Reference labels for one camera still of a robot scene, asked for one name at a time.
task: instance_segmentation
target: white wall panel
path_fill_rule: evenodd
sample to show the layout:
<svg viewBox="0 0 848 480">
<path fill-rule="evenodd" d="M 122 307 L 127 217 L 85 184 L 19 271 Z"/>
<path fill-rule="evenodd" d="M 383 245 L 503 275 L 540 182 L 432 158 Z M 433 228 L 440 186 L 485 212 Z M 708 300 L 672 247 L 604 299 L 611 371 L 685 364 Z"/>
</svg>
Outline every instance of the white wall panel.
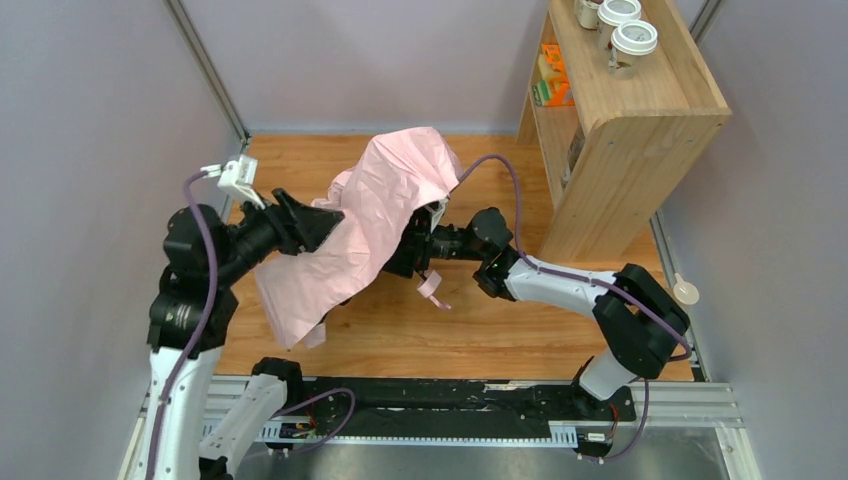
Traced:
<svg viewBox="0 0 848 480">
<path fill-rule="evenodd" d="M 0 477 L 112 480 L 180 185 L 239 144 L 161 1 L 30 0 L 0 2 L 0 145 Z"/>
</svg>

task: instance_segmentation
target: white bracket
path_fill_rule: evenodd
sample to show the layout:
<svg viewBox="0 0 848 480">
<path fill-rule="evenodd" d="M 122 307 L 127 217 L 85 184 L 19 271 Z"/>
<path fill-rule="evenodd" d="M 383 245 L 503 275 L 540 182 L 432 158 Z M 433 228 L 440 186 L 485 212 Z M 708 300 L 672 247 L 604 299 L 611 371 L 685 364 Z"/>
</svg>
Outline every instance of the white bracket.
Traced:
<svg viewBox="0 0 848 480">
<path fill-rule="evenodd" d="M 252 203 L 256 208 L 265 208 L 265 201 L 253 189 L 253 179 L 256 177 L 256 168 L 259 161 L 247 155 L 233 157 L 223 167 L 221 165 L 209 165 L 201 168 L 208 177 L 220 177 L 218 188 L 229 194 L 241 203 Z"/>
</svg>

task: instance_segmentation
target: cable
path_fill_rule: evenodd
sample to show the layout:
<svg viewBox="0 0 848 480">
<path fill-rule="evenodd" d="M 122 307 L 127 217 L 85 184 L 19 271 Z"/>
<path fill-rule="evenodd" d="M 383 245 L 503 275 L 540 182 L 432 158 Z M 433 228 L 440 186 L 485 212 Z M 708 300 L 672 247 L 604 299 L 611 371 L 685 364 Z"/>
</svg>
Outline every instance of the cable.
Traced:
<svg viewBox="0 0 848 480">
<path fill-rule="evenodd" d="M 650 393 L 649 393 L 650 387 L 648 387 L 648 380 L 642 379 L 642 381 L 645 382 L 645 402 L 642 404 L 642 419 L 639 421 L 639 428 L 636 429 L 636 436 L 633 437 L 633 440 L 631 440 L 630 443 L 628 443 L 627 446 L 624 447 L 624 449 L 622 451 L 616 453 L 615 455 L 610 455 L 608 457 L 603 457 L 603 458 L 587 457 L 591 461 L 593 461 L 595 463 L 601 463 L 602 461 L 603 462 L 612 462 L 614 460 L 620 460 L 625 455 L 630 453 L 633 450 L 633 447 L 635 447 L 636 444 L 639 443 L 639 439 L 642 438 L 642 433 L 645 431 L 645 425 L 648 423 L 648 402 L 649 402 L 648 398 L 650 396 Z"/>
<path fill-rule="evenodd" d="M 206 249 L 206 258 L 209 263 L 209 291 L 206 293 L 206 304 L 203 306 L 203 312 L 200 314 L 200 321 L 197 323 L 194 332 L 191 334 L 188 343 L 186 344 L 180 356 L 174 363 L 174 368 L 165 380 L 162 386 L 162 393 L 159 395 L 156 409 L 156 416 L 153 420 L 153 429 L 150 434 L 150 449 L 147 453 L 147 473 L 145 478 L 153 480 L 156 471 L 156 457 L 159 454 L 159 440 L 162 436 L 162 423 L 165 421 L 165 408 L 168 406 L 168 397 L 171 390 L 174 388 L 174 383 L 177 380 L 180 370 L 188 359 L 189 354 L 194 349 L 197 342 L 200 341 L 200 335 L 209 321 L 209 315 L 212 313 L 212 307 L 215 305 L 215 292 L 218 290 L 218 259 L 215 257 L 215 244 L 212 242 L 212 233 L 209 231 L 209 226 L 200 213 L 200 207 L 197 206 L 197 201 L 194 195 L 191 194 L 191 184 L 206 177 L 206 172 L 198 172 L 189 177 L 183 183 L 183 195 L 188 201 L 188 208 L 191 210 L 191 215 L 194 221 L 197 222 L 197 228 L 200 229 L 200 236 L 203 237 L 203 246 Z"/>
<path fill-rule="evenodd" d="M 579 275 L 579 274 L 576 274 L 576 273 L 563 272 L 563 271 L 560 271 L 560 270 L 554 270 L 554 269 L 551 269 L 551 268 L 542 267 L 541 265 L 538 265 L 538 264 L 534 263 L 532 260 L 530 260 L 530 258 L 527 256 L 527 254 L 521 248 L 521 236 L 520 236 L 520 234 L 521 234 L 521 229 L 520 229 L 520 227 L 521 227 L 521 186 L 518 183 L 518 173 L 515 171 L 515 167 L 512 166 L 512 164 L 509 162 L 509 160 L 507 160 L 506 158 L 504 158 L 503 156 L 498 155 L 498 154 L 489 154 L 489 155 L 484 155 L 484 156 L 478 158 L 477 161 L 472 163 L 471 166 L 468 167 L 468 170 L 466 170 L 465 173 L 463 173 L 459 177 L 459 183 L 457 184 L 457 187 L 459 187 L 459 185 L 462 185 L 462 183 L 466 179 L 468 179 L 468 176 L 471 175 L 471 172 L 473 172 L 478 166 L 480 166 L 480 164 L 482 164 L 486 160 L 490 160 L 490 159 L 500 160 L 500 162 L 504 164 L 504 166 L 507 168 L 507 170 L 509 170 L 510 176 L 512 176 L 512 186 L 515 189 L 515 250 L 518 252 L 518 256 L 520 256 L 521 259 L 524 260 L 525 263 L 527 263 L 527 265 L 530 265 L 530 267 L 532 267 L 533 269 L 535 269 L 538 272 L 547 273 L 547 274 L 555 275 L 555 276 L 558 276 L 558 277 L 564 277 L 564 278 L 568 278 L 568 279 L 571 279 L 571 280 L 577 280 L 579 282 L 587 283 L 589 285 L 597 285 L 599 287 L 603 287 L 603 288 L 608 289 L 609 291 L 611 291 L 611 292 L 615 293 L 616 295 L 618 295 L 619 297 L 623 298 L 625 301 L 629 302 L 631 305 L 635 305 L 637 308 L 639 308 L 639 310 L 644 312 L 648 316 L 648 318 L 650 318 L 651 320 L 656 322 L 657 325 L 662 327 L 662 329 L 665 330 L 666 333 L 671 335 L 672 338 L 674 338 L 674 340 L 683 347 L 683 349 L 685 350 L 684 353 L 671 357 L 670 361 L 676 362 L 676 361 L 680 361 L 680 360 L 686 360 L 686 359 L 688 359 L 689 357 L 692 356 L 692 347 L 689 346 L 689 342 L 687 342 L 686 339 L 683 338 L 682 335 L 677 333 L 677 331 L 675 331 L 671 327 L 671 325 L 666 323 L 665 320 L 663 320 L 659 315 L 654 313 L 645 304 L 643 304 L 642 302 L 637 300 L 636 297 L 634 297 L 630 293 L 626 292 L 624 289 L 619 288 L 618 286 L 613 285 L 609 282 L 605 282 L 603 280 L 598 280 L 598 279 L 593 279 L 593 278 L 587 277 L 585 275 Z M 642 419 L 639 422 L 639 428 L 636 430 L 636 436 L 633 437 L 633 440 L 630 442 L 630 444 L 627 445 L 627 447 L 624 448 L 624 450 L 622 450 L 621 452 L 619 452 L 615 455 L 612 455 L 610 457 L 605 457 L 603 459 L 590 457 L 591 459 L 593 459 L 597 463 L 617 460 L 617 459 L 624 457 L 625 455 L 627 455 L 628 453 L 630 453 L 633 450 L 633 447 L 636 446 L 636 444 L 639 442 L 639 439 L 642 437 L 642 433 L 645 430 L 645 424 L 648 422 L 648 389 L 649 389 L 649 387 L 648 387 L 648 380 L 644 379 L 644 382 L 645 382 L 645 402 L 644 402 L 644 406 L 642 407 Z"/>
<path fill-rule="evenodd" d="M 353 416 L 353 409 L 354 409 L 354 407 L 356 407 L 356 395 L 353 393 L 353 390 L 351 390 L 349 388 L 345 388 L 345 387 L 333 388 L 331 390 L 327 390 L 324 393 L 315 395 L 314 397 L 312 397 L 308 400 L 300 402 L 293 407 L 278 410 L 271 417 L 271 418 L 274 418 L 274 417 L 280 417 L 280 416 L 283 416 L 283 415 L 288 415 L 292 412 L 296 412 L 296 411 L 300 410 L 301 408 L 303 408 L 307 405 L 312 405 L 313 403 L 317 402 L 318 400 L 321 400 L 323 398 L 327 398 L 330 395 L 334 395 L 334 394 L 337 394 L 337 393 L 344 393 L 344 394 L 347 394 L 347 396 L 350 397 L 350 408 L 348 408 L 347 415 L 345 415 L 345 418 L 341 421 L 341 423 L 339 423 L 339 425 L 335 429 L 333 429 L 332 432 L 328 433 L 324 438 L 322 438 L 321 440 L 318 440 L 317 442 L 315 442 L 311 445 L 308 445 L 306 447 L 299 448 L 297 450 L 290 450 L 289 451 L 290 455 L 311 452 L 312 450 L 315 450 L 316 448 L 320 447 L 321 445 L 324 445 L 325 443 L 327 443 L 330 440 L 332 440 L 333 438 L 335 438 L 335 436 L 339 434 L 339 432 L 345 427 L 345 425 L 347 425 L 347 422 L 350 421 L 350 417 Z"/>
<path fill-rule="evenodd" d="M 599 279 L 593 279 L 593 278 L 587 277 L 585 275 L 579 275 L 579 274 L 576 274 L 576 273 L 563 272 L 563 271 L 560 271 L 560 270 L 554 270 L 552 268 L 542 267 L 542 266 L 534 263 L 532 260 L 530 260 L 530 258 L 527 256 L 527 254 L 521 248 L 521 236 L 520 236 L 521 186 L 518 184 L 518 173 L 516 173 L 515 167 L 512 166 L 512 164 L 509 162 L 509 160 L 507 160 L 506 158 L 504 158 L 504 157 L 502 157 L 501 155 L 498 155 L 498 154 L 489 154 L 489 155 L 484 155 L 484 156 L 480 157 L 479 159 L 477 159 L 476 162 L 474 162 L 473 164 L 471 164 L 470 167 L 468 167 L 468 170 L 466 170 L 465 173 L 462 174 L 462 176 L 459 177 L 459 184 L 457 185 L 457 187 L 459 185 L 462 185 L 462 182 L 464 182 L 468 178 L 468 176 L 471 175 L 471 172 L 473 172 L 474 169 L 476 169 L 478 166 L 480 166 L 481 163 L 485 162 L 486 160 L 490 160 L 490 159 L 500 160 L 501 163 L 503 163 L 506 166 L 507 170 L 509 170 L 509 174 L 512 176 L 512 186 L 515 189 L 515 249 L 518 251 L 518 255 L 521 257 L 521 259 L 524 260 L 524 262 L 527 263 L 527 265 L 530 265 L 530 267 L 532 267 L 533 269 L 535 269 L 538 272 L 547 273 L 549 275 L 555 275 L 557 277 L 564 277 L 564 278 L 568 278 L 568 279 L 571 279 L 571 280 L 577 280 L 579 282 L 588 283 L 589 285 L 596 285 L 596 286 L 603 287 L 603 288 L 610 290 L 611 292 L 613 292 L 616 295 L 618 295 L 619 297 L 623 298 L 624 300 L 626 300 L 630 304 L 635 305 L 637 308 L 639 308 L 639 310 L 644 312 L 648 316 L 648 318 L 650 318 L 651 320 L 656 322 L 660 327 L 662 327 L 663 330 L 666 331 L 666 333 L 671 335 L 671 337 L 674 338 L 674 340 L 683 347 L 685 352 L 680 354 L 680 355 L 676 355 L 676 356 L 671 357 L 670 360 L 672 362 L 676 362 L 678 360 L 686 360 L 686 359 L 688 359 L 689 357 L 692 356 L 692 347 L 689 346 L 689 342 L 687 342 L 686 339 L 683 338 L 682 335 L 677 333 L 677 331 L 675 331 L 671 327 L 671 325 L 666 323 L 666 321 L 663 320 L 659 315 L 654 313 L 645 304 L 643 304 L 642 302 L 637 300 L 636 297 L 634 297 L 630 293 L 626 292 L 624 289 L 618 287 L 617 285 L 613 285 L 609 282 L 599 280 Z"/>
</svg>

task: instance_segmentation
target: paper cup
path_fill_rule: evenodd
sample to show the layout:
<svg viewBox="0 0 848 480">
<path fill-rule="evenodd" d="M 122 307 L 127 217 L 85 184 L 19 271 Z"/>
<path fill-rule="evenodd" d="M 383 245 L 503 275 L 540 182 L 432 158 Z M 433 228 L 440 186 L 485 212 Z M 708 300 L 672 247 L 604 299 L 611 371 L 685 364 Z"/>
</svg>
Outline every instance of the paper cup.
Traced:
<svg viewBox="0 0 848 480">
<path fill-rule="evenodd" d="M 642 5 L 637 0 L 604 0 L 598 8 L 598 36 L 595 44 L 600 50 L 608 51 L 616 27 L 642 17 Z"/>
<path fill-rule="evenodd" d="M 598 28 L 599 7 L 600 1 L 574 0 L 574 16 L 577 17 L 577 23 L 587 30 Z"/>
<path fill-rule="evenodd" d="M 648 22 L 631 20 L 612 32 L 609 72 L 615 78 L 632 78 L 642 57 L 657 49 L 657 29 Z"/>
</svg>

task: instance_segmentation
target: wooden shelf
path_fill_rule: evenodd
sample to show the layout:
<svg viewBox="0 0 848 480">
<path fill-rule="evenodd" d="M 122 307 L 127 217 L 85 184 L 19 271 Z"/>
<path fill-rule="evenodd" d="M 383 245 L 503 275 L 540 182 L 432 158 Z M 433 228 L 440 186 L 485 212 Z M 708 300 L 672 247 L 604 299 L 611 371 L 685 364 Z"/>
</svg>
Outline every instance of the wooden shelf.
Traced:
<svg viewBox="0 0 848 480">
<path fill-rule="evenodd" d="M 731 115 L 673 0 L 641 3 L 659 46 L 628 80 L 609 74 L 609 54 L 577 23 L 572 0 L 548 5 L 540 43 L 559 44 L 576 107 L 536 107 L 531 91 L 518 134 L 522 143 L 535 137 L 545 159 L 555 206 L 540 253 L 546 260 L 620 255 Z M 536 58 L 533 65 L 531 87 Z M 586 140 L 563 190 L 578 124 Z"/>
<path fill-rule="evenodd" d="M 568 147 L 577 132 L 580 122 L 575 107 L 538 107 L 533 103 L 530 93 L 529 102 L 533 108 L 542 158 L 545 161 L 545 173 L 548 175 L 548 189 L 554 208 L 562 199 L 562 175 L 568 165 Z"/>
</svg>

